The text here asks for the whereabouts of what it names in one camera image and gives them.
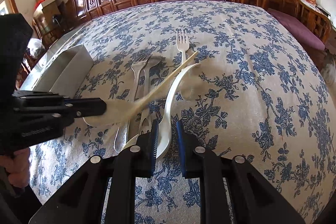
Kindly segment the person's left hand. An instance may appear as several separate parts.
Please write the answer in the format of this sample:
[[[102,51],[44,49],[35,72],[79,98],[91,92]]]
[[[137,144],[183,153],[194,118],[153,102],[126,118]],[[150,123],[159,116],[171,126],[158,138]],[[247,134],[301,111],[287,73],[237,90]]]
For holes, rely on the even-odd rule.
[[[8,173],[9,183],[17,188],[25,188],[30,179],[30,149],[25,148],[14,152],[14,157],[1,156],[1,166]]]

